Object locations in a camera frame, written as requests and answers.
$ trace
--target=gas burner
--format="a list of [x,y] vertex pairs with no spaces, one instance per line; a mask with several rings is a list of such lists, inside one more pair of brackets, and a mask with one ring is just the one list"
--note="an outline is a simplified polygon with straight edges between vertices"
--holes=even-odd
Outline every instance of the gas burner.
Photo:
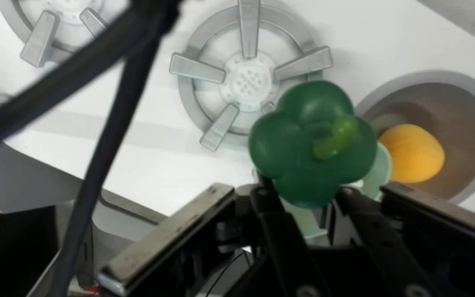
[[318,46],[303,22],[260,0],[239,0],[196,28],[186,50],[173,55],[169,73],[204,132],[199,144],[215,152],[222,140],[244,144],[285,89],[323,79],[329,66],[329,48]]
[[0,10],[24,43],[21,60],[31,66],[64,61],[98,35],[126,0],[0,0]]

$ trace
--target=black machine part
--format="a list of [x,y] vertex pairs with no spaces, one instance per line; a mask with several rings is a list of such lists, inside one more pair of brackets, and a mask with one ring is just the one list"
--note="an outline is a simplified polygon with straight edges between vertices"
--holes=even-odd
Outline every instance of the black machine part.
[[[194,208],[199,200],[212,203]],[[321,223],[331,246],[308,248],[268,185],[235,192],[214,185],[163,221],[163,233],[115,258],[98,281],[103,296],[196,296],[235,249],[250,246],[253,263],[225,296],[475,297],[475,215],[468,211],[400,197],[394,187],[382,203],[342,188]]]

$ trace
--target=black wire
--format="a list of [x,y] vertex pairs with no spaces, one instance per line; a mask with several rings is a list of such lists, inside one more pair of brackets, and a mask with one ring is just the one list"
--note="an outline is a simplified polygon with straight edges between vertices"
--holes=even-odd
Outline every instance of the black wire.
[[212,289],[215,287],[215,284],[220,281],[220,277],[224,276],[224,272],[225,272],[240,256],[245,258],[245,261],[247,261],[247,264],[248,264],[248,267],[250,267],[250,263],[248,263],[248,259],[247,259],[245,254],[247,254],[245,251],[239,253],[235,258],[232,258],[232,259],[222,267],[222,271],[219,272],[219,276],[215,277],[215,281],[214,281],[214,282],[209,286],[209,289],[206,291],[206,297],[209,297],[211,291],[212,291]]
[[51,291],[54,297],[64,297],[67,294],[69,282],[75,271],[79,248],[87,226],[90,225],[95,201],[100,197],[102,185],[140,102],[153,58],[156,56],[158,43],[159,38],[156,38],[151,45],[145,45],[143,48],[135,50],[135,53],[126,60],[113,106],[107,117],[107,124],[102,131],[77,200],[74,203],[74,210],[65,231],[65,241],[59,249]]
[[92,43],[14,99],[0,106],[0,142],[95,79],[125,53],[130,53],[135,45],[148,40],[146,32],[146,20],[130,10],[121,13]]

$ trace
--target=white stovetop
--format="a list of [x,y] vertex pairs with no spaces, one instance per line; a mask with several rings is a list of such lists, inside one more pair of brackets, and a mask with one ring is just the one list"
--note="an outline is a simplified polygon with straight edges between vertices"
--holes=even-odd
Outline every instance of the white stovetop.
[[[475,78],[475,38],[418,2],[397,0],[278,0],[333,50],[326,78],[354,102],[402,74],[445,69]],[[235,0],[189,0],[158,55],[143,104],[105,188],[163,215],[176,211],[212,182],[242,185],[252,178],[244,149],[209,154],[197,145],[201,132],[189,122],[169,56],[181,51],[191,30]],[[0,15],[0,93],[16,94],[41,76],[18,55],[23,43]],[[82,177],[112,101],[120,66],[108,71],[57,111],[8,140],[14,149]],[[475,197],[463,203],[475,211]]]

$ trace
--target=white surface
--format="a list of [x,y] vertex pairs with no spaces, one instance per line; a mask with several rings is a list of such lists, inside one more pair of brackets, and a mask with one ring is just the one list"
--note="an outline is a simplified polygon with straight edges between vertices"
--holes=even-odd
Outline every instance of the white surface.
[[[331,48],[334,66],[326,71],[326,78],[342,86],[354,102],[377,86],[413,71],[446,69],[475,78],[475,38],[417,2],[283,2]],[[212,182],[237,187],[252,178],[252,165],[244,149],[222,149],[212,155],[197,145],[201,132],[189,122],[176,81],[166,71],[171,53],[182,50],[191,30],[212,12],[234,3],[235,0],[184,3],[184,15],[161,46],[136,124],[105,188],[169,215]],[[0,17],[0,93],[16,94],[41,74],[19,61],[21,46]],[[82,177],[113,96],[118,69],[112,69],[9,144]],[[75,127],[75,135],[79,126],[74,126],[72,119],[80,119],[80,124],[87,126],[80,127],[84,131],[92,127],[87,137],[46,132],[55,126],[60,131]],[[475,195],[463,206],[475,211]]]

